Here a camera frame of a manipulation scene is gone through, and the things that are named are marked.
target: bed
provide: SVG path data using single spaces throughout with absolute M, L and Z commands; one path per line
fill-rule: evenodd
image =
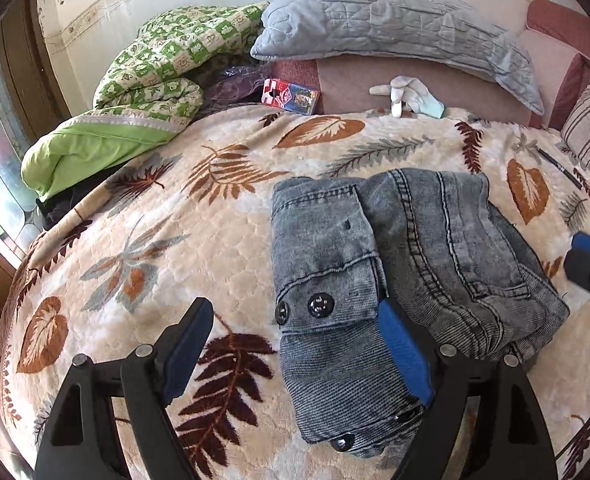
M 590 234 L 590 173 L 573 165 L 559 140 L 554 130 L 478 122 L 460 108 L 437 120 L 381 110 L 303 117 L 248 105 L 191 124 L 86 196 L 22 263 L 0 334 L 0 410 L 12 439 L 34 463 L 75 354 L 124 357 L 204 296 L 216 323 L 168 413 L 205 478 L 390 478 L 399 449 L 359 460 L 328 444 L 309 446 L 297 433 L 278 364 L 270 195 L 292 176 L 366 177 L 415 166 L 483 171 L 491 202 L 567 303 L 569 319 L 529 377 L 555 452 L 581 430 L 557 462 L 560 477 L 571 478 L 590 455 L 590 295 L 568 282 L 562 262 L 572 234 Z M 536 147 L 572 169 L 584 190 Z M 218 359 L 240 365 L 213 367 Z M 222 388 L 228 400 L 209 403 L 208 392 Z M 123 402 L 115 410 L 132 477 L 146 478 Z M 465 458 L 474 417 L 470 409 L 449 478 Z

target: green blanket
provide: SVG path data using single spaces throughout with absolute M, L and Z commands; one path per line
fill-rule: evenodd
M 225 56 L 247 54 L 267 6 L 182 7 L 148 21 L 102 78 L 93 110 L 28 150 L 26 185 L 46 200 L 171 140 L 203 102 L 193 76 L 208 69 L 206 62 L 215 66 Z

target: black pen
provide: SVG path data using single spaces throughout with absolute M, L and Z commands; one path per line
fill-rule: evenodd
M 543 156 L 548 162 L 550 162 L 551 164 L 554 164 L 557 167 L 557 169 L 559 171 L 561 171 L 566 176 L 566 178 L 568 180 L 570 180 L 573 184 L 575 184 L 577 189 L 582 188 L 582 184 L 580 184 L 579 181 L 574 176 L 572 176 L 572 173 L 570 171 L 566 170 L 566 168 L 563 167 L 559 162 L 557 162 L 553 157 L 551 157 L 549 154 L 547 154 L 541 148 L 537 148 L 537 152 L 539 153 L 539 155 Z

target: gray denim jeans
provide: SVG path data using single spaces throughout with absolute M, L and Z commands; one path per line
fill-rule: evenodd
M 391 297 L 438 344 L 521 361 L 568 317 L 485 175 L 393 170 L 278 183 L 272 262 L 280 366 L 310 444 L 354 436 L 369 457 L 412 437 L 424 408 L 377 329 Z

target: silver bolt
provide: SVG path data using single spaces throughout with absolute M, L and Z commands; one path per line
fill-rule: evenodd
M 86 354 L 77 354 L 73 357 L 73 366 L 81 366 L 86 361 L 88 361 L 88 356 Z
M 457 354 L 457 349 L 453 345 L 445 344 L 440 346 L 440 352 L 443 356 L 454 357 Z
M 135 355 L 137 357 L 148 357 L 152 353 L 153 353 L 152 345 L 139 345 L 135 349 Z
M 506 354 L 504 356 L 504 362 L 511 368 L 514 368 L 520 363 L 520 360 L 517 359 L 513 354 Z

